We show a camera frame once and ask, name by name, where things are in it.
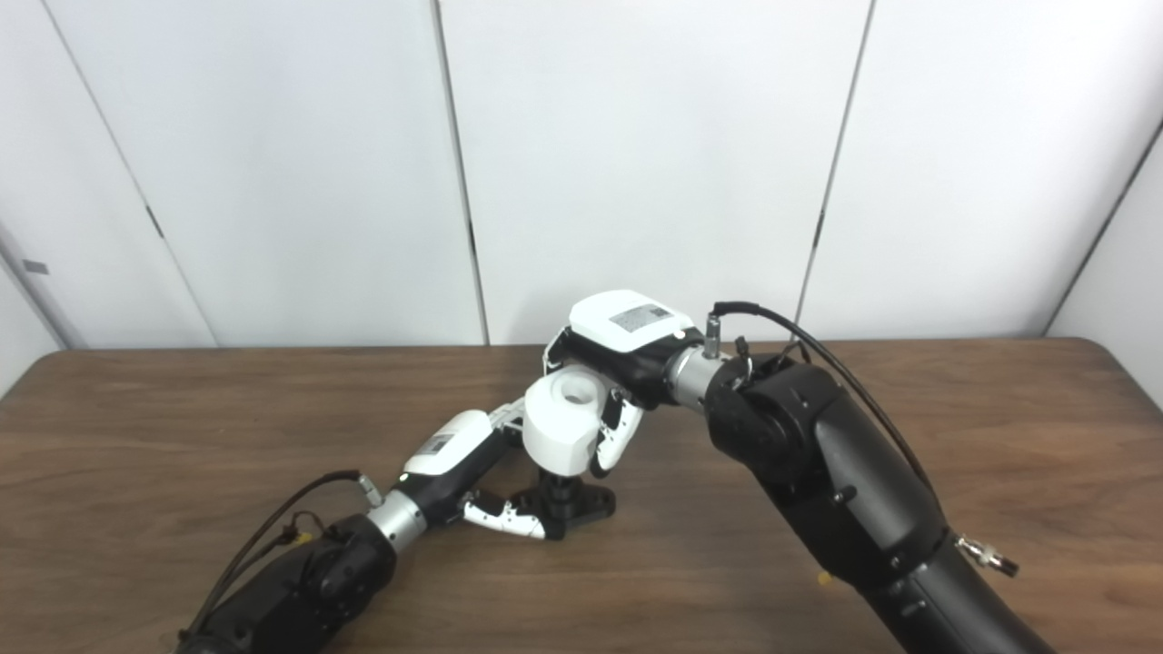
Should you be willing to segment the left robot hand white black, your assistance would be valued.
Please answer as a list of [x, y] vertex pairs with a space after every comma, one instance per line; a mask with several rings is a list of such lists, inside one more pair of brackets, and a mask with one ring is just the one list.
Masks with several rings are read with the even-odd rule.
[[373, 517], [395, 548], [426, 529], [462, 519], [483, 529], [545, 539], [541, 519], [520, 513], [515, 500], [477, 489], [481, 477], [521, 445], [525, 404], [516, 399], [492, 412], [461, 412], [404, 463], [404, 471]]

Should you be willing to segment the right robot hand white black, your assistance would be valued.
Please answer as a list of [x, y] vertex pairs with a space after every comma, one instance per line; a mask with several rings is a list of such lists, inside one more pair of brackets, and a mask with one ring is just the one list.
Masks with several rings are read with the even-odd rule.
[[678, 370], [704, 343], [687, 314], [632, 290], [575, 303], [568, 324], [542, 351], [542, 372], [573, 362], [605, 384], [607, 406], [587, 464], [597, 479], [611, 475], [647, 412], [680, 405]]

